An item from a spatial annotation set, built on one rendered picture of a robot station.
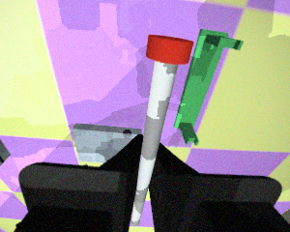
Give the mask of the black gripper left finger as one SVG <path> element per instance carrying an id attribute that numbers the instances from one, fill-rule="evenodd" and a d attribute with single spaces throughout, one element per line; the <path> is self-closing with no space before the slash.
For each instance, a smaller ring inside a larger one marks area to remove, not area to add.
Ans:
<path id="1" fill-rule="evenodd" d="M 24 166 L 18 183 L 27 210 L 33 206 L 108 211 L 112 232 L 129 232 L 143 134 L 100 166 L 39 161 Z"/>

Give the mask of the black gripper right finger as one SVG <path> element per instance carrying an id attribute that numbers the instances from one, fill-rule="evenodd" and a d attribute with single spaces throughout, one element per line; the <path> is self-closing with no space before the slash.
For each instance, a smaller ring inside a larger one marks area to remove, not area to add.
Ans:
<path id="1" fill-rule="evenodd" d="M 159 143 L 149 185 L 155 232 L 189 232 L 202 201 L 274 206 L 281 191 L 282 184 L 272 177 L 199 173 Z"/>

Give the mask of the grey pin with red cap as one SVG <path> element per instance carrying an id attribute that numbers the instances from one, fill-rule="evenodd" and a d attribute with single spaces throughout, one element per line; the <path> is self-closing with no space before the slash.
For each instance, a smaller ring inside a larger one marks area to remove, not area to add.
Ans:
<path id="1" fill-rule="evenodd" d="M 189 62 L 193 41 L 148 35 L 146 57 L 154 62 L 137 187 L 130 223 L 140 222 L 179 65 Z"/>

